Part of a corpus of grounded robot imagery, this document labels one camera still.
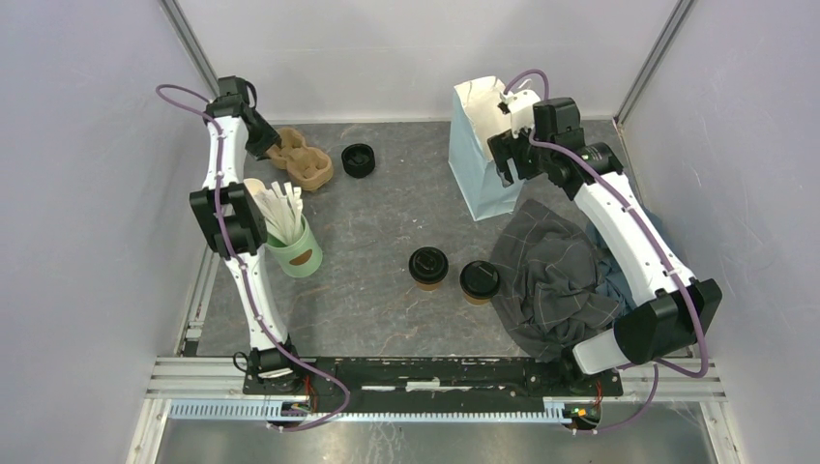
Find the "brown pulp cup carriers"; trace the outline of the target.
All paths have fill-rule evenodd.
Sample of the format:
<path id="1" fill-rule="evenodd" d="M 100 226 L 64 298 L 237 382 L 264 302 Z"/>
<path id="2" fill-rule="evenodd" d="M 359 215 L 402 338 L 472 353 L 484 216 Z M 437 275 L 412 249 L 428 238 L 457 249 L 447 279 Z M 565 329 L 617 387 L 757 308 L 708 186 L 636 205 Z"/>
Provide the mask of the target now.
<path id="1" fill-rule="evenodd" d="M 306 191 L 328 184 L 335 170 L 331 158 L 321 149 L 308 146 L 304 135 L 294 128 L 280 128 L 279 145 L 266 154 L 273 166 L 287 172 L 291 182 Z"/>

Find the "black plastic cup lid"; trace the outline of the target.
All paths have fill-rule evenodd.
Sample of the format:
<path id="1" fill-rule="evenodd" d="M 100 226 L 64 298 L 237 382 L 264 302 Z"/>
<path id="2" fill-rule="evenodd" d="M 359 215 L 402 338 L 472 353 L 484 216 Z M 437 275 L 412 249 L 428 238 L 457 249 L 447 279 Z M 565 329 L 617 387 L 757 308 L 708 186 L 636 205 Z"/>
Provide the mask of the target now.
<path id="1" fill-rule="evenodd" d="M 475 297 L 493 298 L 500 289 L 501 276 L 492 263 L 476 260 L 462 268 L 459 274 L 459 285 L 463 293 Z"/>

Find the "brown paper coffee cup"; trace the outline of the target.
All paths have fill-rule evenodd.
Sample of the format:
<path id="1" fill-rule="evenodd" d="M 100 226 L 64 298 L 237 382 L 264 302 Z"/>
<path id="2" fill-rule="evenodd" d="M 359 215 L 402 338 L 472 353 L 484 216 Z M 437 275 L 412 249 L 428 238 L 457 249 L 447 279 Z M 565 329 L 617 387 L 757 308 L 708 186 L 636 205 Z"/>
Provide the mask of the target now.
<path id="1" fill-rule="evenodd" d="M 468 294 L 468 293 L 464 293 L 463 297 L 464 297 L 464 300 L 469 305 L 474 305 L 474 306 L 487 305 L 491 302 L 491 297 L 489 297 L 489 298 L 475 297 L 475 296 L 473 296 L 471 294 Z"/>

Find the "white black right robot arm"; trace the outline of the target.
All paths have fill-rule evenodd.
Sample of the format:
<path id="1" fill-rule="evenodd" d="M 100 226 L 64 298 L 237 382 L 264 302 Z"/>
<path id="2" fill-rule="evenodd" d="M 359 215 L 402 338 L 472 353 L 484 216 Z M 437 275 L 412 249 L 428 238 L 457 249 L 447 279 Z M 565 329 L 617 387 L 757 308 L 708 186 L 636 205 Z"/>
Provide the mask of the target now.
<path id="1" fill-rule="evenodd" d="M 631 189 L 624 166 L 603 142 L 588 143 L 571 98 L 541 99 L 532 91 L 505 93 L 498 104 L 509 126 L 487 146 L 505 184 L 541 174 L 562 189 L 601 234 L 630 287 L 635 310 L 577 344 L 558 369 L 561 387 L 583 394 L 609 368 L 658 362 L 695 345 L 693 378 L 709 370 L 705 333 L 722 300 L 712 279 L 700 280 L 665 243 Z"/>

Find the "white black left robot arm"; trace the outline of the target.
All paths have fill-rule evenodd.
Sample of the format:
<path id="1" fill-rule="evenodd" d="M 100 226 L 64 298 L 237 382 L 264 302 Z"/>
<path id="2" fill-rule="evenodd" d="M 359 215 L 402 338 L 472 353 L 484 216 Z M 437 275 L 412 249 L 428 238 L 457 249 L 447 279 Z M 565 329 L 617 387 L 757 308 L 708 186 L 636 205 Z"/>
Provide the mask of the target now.
<path id="1" fill-rule="evenodd" d="M 208 172 L 203 187 L 190 194 L 190 206 L 208 247 L 233 276 L 247 317 L 246 392 L 288 394 L 305 373 L 271 294 L 265 219 L 243 182 L 246 156 L 266 159 L 280 136 L 256 110 L 251 83 L 228 76 L 218 86 L 203 113 L 211 140 Z"/>

